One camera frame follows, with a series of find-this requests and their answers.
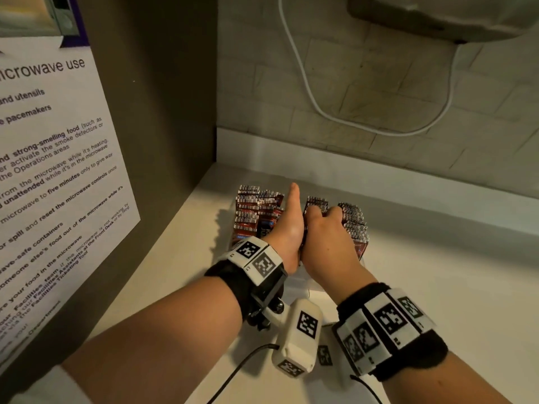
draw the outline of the left hand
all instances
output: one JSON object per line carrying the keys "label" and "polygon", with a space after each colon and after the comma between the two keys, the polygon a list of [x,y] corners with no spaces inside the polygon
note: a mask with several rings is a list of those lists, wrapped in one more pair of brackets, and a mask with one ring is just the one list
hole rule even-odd
{"label": "left hand", "polygon": [[282,258],[289,275],[294,274],[300,264],[299,249],[303,240],[303,228],[300,188],[296,183],[292,183],[286,199],[285,212],[273,230],[263,238]]}

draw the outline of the printed notice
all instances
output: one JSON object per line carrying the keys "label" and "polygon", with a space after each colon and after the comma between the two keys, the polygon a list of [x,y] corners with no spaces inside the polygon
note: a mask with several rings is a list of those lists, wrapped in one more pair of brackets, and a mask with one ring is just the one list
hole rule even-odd
{"label": "printed notice", "polygon": [[140,220],[71,7],[69,36],[0,32],[0,373]]}

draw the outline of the right hand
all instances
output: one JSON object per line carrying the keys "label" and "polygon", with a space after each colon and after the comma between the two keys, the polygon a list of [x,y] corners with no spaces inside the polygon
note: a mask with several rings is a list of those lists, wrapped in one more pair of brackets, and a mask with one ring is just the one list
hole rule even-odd
{"label": "right hand", "polygon": [[369,283],[377,282],[357,258],[354,241],[342,226],[342,210],[333,207],[327,217],[316,206],[307,209],[307,239],[301,261],[307,273],[338,305]]}

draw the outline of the black cable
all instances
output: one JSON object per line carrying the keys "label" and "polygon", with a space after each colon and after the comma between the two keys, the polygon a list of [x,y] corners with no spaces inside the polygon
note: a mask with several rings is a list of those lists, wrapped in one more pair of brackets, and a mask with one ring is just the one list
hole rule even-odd
{"label": "black cable", "polygon": [[378,401],[379,404],[383,404],[383,402],[380,400],[380,398],[378,398],[378,396],[376,395],[376,393],[374,393],[373,389],[370,388],[370,386],[364,382],[363,380],[361,380],[359,377],[355,376],[354,374],[350,374],[350,378],[354,381],[357,381],[361,384],[363,384],[363,386],[365,386],[367,388],[367,390],[370,391],[370,393],[374,396],[374,398],[376,399],[376,401]]}
{"label": "black cable", "polygon": [[234,376],[236,374],[238,374],[238,372],[245,365],[245,363],[248,362],[249,359],[251,359],[255,354],[257,354],[258,352],[264,350],[265,348],[269,348],[269,349],[272,349],[272,350],[279,350],[279,345],[273,344],[273,343],[265,344],[264,346],[257,347],[251,353],[249,353],[249,355],[245,359],[242,360],[242,362],[238,365],[238,367],[236,367],[236,369],[226,379],[225,383],[223,383],[221,388],[219,388],[219,390],[217,390],[217,393],[215,393],[215,395],[211,398],[210,401],[207,402],[207,404],[212,404],[212,402],[215,401],[217,399],[217,397],[219,397],[219,394],[221,394],[223,392],[223,390],[225,390],[226,386],[229,385],[229,382],[234,378]]}

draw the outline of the white cable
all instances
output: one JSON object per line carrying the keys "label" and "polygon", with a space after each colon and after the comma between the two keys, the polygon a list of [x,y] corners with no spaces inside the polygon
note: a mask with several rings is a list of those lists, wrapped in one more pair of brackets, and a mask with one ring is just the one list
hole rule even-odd
{"label": "white cable", "polygon": [[321,116],[324,116],[326,119],[330,121],[336,121],[337,123],[341,123],[346,126],[352,126],[353,128],[361,128],[363,130],[367,130],[368,132],[372,132],[377,135],[405,137],[405,136],[418,135],[421,132],[424,132],[425,130],[432,128],[437,122],[439,122],[445,116],[445,114],[451,107],[451,104],[453,103],[453,95],[455,92],[455,89],[454,89],[455,87],[453,85],[453,74],[455,73],[456,61],[459,55],[461,45],[456,46],[455,53],[453,54],[451,68],[449,70],[449,78],[448,78],[448,85],[447,85],[447,100],[445,102],[445,105],[440,111],[440,113],[430,123],[428,123],[427,126],[424,126],[416,130],[412,130],[410,132],[398,132],[396,130],[392,130],[389,128],[373,128],[372,126],[367,125],[367,124],[357,123],[355,121],[345,121],[344,119],[339,119],[332,115],[328,115],[322,109],[320,109],[320,107],[318,106],[318,103],[314,99],[313,93],[309,86],[309,80],[307,80],[307,74],[305,73],[305,68],[303,67],[303,63],[301,62],[300,53],[298,52],[298,48],[296,47],[294,39],[292,38],[292,34],[290,33],[290,30],[288,29],[288,24],[286,23],[285,13],[282,8],[282,0],[279,0],[279,14],[281,16],[282,25],[283,27],[285,27],[285,32],[288,37],[288,41],[290,42],[290,45],[292,46],[292,49],[294,50],[294,55],[296,56],[296,60],[298,61],[298,65],[301,71],[301,76],[303,77],[303,82],[305,83],[305,88],[307,90],[307,93],[309,94],[310,101],[313,103],[313,106],[316,109],[316,111]]}

